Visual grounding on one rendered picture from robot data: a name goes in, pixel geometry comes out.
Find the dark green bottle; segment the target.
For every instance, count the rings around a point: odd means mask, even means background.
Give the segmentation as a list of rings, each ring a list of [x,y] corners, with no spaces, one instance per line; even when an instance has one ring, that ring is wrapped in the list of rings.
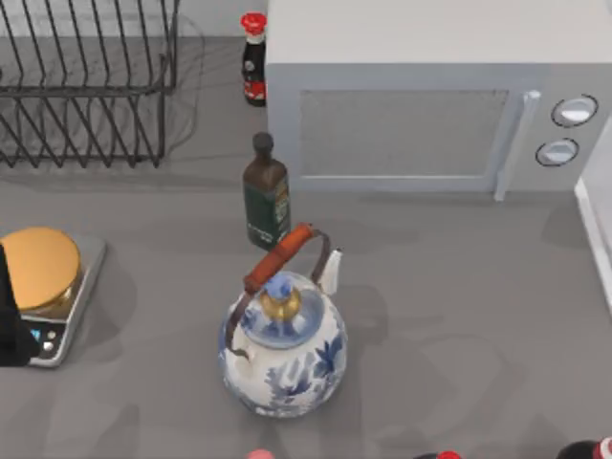
[[[252,137],[254,157],[243,172],[247,235],[257,247],[269,251],[291,229],[288,170],[273,157],[273,137],[258,132]]]

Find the blue and white teapot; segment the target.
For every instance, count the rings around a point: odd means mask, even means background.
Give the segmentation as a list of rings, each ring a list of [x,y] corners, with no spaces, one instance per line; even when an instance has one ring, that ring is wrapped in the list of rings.
[[[217,359],[225,387],[252,412],[303,416],[339,387],[348,350],[332,301],[341,257],[323,230],[301,223],[245,276],[222,322]]]

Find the microwave oven door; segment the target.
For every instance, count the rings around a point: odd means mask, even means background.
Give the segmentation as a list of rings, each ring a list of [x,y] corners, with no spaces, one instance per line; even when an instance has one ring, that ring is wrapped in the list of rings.
[[[271,63],[268,125],[292,186],[494,193],[539,66]]]

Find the dark bottle with red cap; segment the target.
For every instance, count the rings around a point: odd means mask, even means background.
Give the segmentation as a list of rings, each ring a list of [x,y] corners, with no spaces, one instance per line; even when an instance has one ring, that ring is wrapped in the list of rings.
[[[242,55],[241,75],[246,102],[264,107],[267,102],[265,81],[267,17],[258,11],[241,16],[240,24],[245,32],[245,48]]]

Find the pale microwave oven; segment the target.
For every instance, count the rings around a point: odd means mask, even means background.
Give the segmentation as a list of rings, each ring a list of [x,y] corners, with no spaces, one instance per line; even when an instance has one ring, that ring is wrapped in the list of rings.
[[[539,66],[541,99],[506,196],[575,188],[612,116],[612,0],[269,0],[271,63],[499,63]],[[553,123],[555,105],[590,95],[586,124]],[[546,142],[579,154],[544,167]]]

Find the grey kitchen scale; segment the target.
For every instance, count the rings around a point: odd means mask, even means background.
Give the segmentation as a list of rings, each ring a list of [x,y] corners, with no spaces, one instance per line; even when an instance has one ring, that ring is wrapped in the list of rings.
[[[23,312],[21,317],[40,346],[29,367],[55,368],[69,354],[81,319],[91,301],[107,245],[104,240],[71,234],[80,252],[80,272],[76,283],[60,299],[58,307]]]

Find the small microwave knob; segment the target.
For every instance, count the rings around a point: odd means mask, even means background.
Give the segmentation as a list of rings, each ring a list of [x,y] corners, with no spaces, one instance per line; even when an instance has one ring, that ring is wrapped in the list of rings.
[[[535,153],[536,161],[544,167],[560,167],[572,162],[579,154],[579,145],[564,138],[542,144]]]

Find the large microwave knob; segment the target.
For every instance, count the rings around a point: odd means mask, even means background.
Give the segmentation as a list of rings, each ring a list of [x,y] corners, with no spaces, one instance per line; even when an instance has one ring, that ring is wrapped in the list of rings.
[[[598,110],[599,103],[594,97],[581,95],[559,101],[552,110],[551,119],[557,126],[572,128],[586,124]]]

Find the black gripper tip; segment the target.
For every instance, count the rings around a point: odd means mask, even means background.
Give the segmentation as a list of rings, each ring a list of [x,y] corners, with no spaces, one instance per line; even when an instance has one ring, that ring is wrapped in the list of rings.
[[[27,366],[39,354],[40,344],[18,311],[7,256],[0,244],[0,367]]]

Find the dark bottle with red band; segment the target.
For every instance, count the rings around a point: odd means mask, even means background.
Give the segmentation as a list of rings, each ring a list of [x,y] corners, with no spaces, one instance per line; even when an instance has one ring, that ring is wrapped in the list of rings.
[[[612,459],[612,436],[568,444],[559,451],[556,459]]]

